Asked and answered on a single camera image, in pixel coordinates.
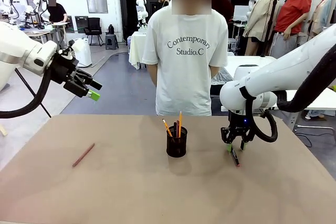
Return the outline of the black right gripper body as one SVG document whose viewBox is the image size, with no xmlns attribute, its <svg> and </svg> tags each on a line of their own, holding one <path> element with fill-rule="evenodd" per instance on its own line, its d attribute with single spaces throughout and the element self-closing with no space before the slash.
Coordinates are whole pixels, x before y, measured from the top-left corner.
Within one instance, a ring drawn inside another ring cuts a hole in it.
<svg viewBox="0 0 336 224">
<path fill-rule="evenodd" d="M 245 115 L 229 111 L 228 119 L 230 135 L 246 135 L 248 133 L 250 129 L 250 122 Z"/>
</svg>

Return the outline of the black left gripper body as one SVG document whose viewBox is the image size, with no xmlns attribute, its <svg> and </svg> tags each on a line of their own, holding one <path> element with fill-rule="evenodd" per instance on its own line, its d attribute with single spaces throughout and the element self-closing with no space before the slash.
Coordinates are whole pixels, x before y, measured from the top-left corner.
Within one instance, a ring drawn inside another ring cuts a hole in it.
<svg viewBox="0 0 336 224">
<path fill-rule="evenodd" d="M 51 81 L 62 84 L 73 79 L 73 72 L 77 67 L 78 60 L 75 58 L 73 49 L 56 51 L 49 65 L 51 70 Z"/>
</svg>

